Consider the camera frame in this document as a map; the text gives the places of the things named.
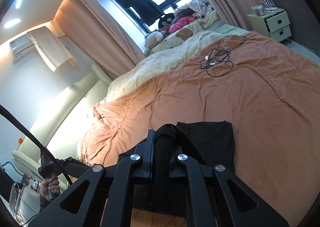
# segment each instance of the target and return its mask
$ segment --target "ceiling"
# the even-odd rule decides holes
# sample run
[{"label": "ceiling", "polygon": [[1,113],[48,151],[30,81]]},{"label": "ceiling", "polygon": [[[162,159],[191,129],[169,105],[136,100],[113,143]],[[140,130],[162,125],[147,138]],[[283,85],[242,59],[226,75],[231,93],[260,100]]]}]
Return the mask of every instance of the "ceiling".
[{"label": "ceiling", "polygon": [[[0,45],[29,28],[53,20],[61,2],[62,0],[22,0],[20,8],[16,9],[15,1],[0,23]],[[21,22],[11,28],[4,28],[5,23],[16,18],[20,18]]]}]

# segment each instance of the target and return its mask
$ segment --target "black cable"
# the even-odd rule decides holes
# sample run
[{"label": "black cable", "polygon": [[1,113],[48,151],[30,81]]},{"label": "black cable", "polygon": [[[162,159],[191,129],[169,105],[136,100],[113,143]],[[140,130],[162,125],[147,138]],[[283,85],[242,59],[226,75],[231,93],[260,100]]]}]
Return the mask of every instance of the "black cable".
[{"label": "black cable", "polygon": [[30,131],[28,131],[10,112],[8,112],[2,105],[0,105],[0,114],[5,117],[9,122],[11,122],[18,130],[20,130],[25,136],[27,136],[36,146],[43,151],[61,170],[62,174],[65,176],[70,185],[72,185],[72,181],[62,167],[62,165],[57,161],[57,159],[52,155],[52,153],[42,145],[40,141],[37,140],[35,136],[32,135]]},{"label": "black cable", "polygon": [[19,171],[14,167],[14,165],[13,165],[10,161],[7,161],[6,163],[1,164],[1,165],[4,167],[6,164],[10,164],[10,165],[13,167],[13,169],[14,169],[19,175],[23,176],[23,174],[19,173]]},{"label": "black cable", "polygon": [[[241,36],[241,37],[244,38],[244,41],[242,41],[238,46],[234,47],[234,48],[231,49],[231,50],[217,49],[217,48],[215,48],[215,47],[212,47],[212,51],[211,51],[211,53],[210,53],[210,55],[209,55],[209,57],[208,57],[207,64],[204,66],[204,69],[205,69],[207,75],[209,75],[210,77],[217,78],[217,77],[221,77],[221,76],[224,76],[224,75],[230,73],[230,71],[231,71],[231,70],[233,69],[233,67],[234,67],[233,62],[229,60],[229,58],[230,58],[229,55],[230,55],[231,51],[234,50],[234,49],[236,49],[236,48],[238,48],[239,46],[241,46],[241,45],[242,45],[243,43],[245,43],[245,41],[247,40],[247,38],[246,38],[245,36]],[[223,37],[222,39],[220,39],[217,43],[215,43],[215,45],[219,44],[224,38],[225,38],[225,37]],[[212,58],[211,58],[211,55],[212,55],[213,51],[215,51],[215,50],[218,50],[218,53],[214,55],[213,59],[215,59],[216,61],[218,61],[218,62],[220,62],[220,63],[214,64],[214,65],[210,65],[211,63],[213,63],[213,60],[212,60]],[[217,76],[209,74],[208,68],[215,67],[215,66],[217,66],[217,65],[219,65],[219,64],[226,64],[226,63],[231,63],[231,68],[230,68],[230,70],[229,70],[228,72],[226,72],[226,73],[224,73],[224,74],[222,74],[222,75],[217,75]]]},{"label": "black cable", "polygon": [[27,220],[26,223],[24,223],[24,224],[22,224],[22,225],[20,225],[20,226],[24,226],[25,224],[29,223],[35,216],[37,216],[37,215],[32,216],[29,220]]}]

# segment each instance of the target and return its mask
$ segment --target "gray wall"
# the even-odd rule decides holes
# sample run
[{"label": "gray wall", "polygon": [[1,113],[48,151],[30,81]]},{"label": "gray wall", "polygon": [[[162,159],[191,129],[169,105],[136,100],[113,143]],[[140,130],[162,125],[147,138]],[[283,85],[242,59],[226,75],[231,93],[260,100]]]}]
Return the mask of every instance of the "gray wall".
[{"label": "gray wall", "polygon": [[292,40],[320,56],[320,25],[304,0],[273,0],[290,19]]}]

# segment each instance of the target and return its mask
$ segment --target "air conditioner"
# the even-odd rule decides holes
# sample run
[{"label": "air conditioner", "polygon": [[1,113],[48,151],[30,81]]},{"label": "air conditioner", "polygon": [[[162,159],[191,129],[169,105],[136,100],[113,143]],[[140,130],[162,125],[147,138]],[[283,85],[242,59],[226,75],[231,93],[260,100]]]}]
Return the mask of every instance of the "air conditioner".
[{"label": "air conditioner", "polygon": [[24,34],[23,36],[11,41],[10,48],[12,51],[12,62],[16,62],[18,59],[24,57],[26,54],[30,53],[33,49],[34,44],[28,39],[28,36]]}]

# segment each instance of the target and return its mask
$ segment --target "orange comforter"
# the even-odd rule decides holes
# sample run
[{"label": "orange comforter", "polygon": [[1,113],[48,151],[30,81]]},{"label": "orange comforter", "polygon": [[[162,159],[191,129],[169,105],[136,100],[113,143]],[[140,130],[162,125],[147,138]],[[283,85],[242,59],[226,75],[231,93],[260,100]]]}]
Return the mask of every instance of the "orange comforter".
[{"label": "orange comforter", "polygon": [[[229,121],[236,175],[296,226],[320,191],[320,68],[311,60],[254,32],[231,51],[234,68],[209,77],[199,60],[157,75],[132,93],[93,109],[94,123],[81,142],[82,160],[115,164],[118,154],[148,129],[178,121]],[[218,48],[243,41],[228,36]],[[219,65],[216,73],[230,66]],[[132,226],[185,226],[183,218],[134,209]]]}]

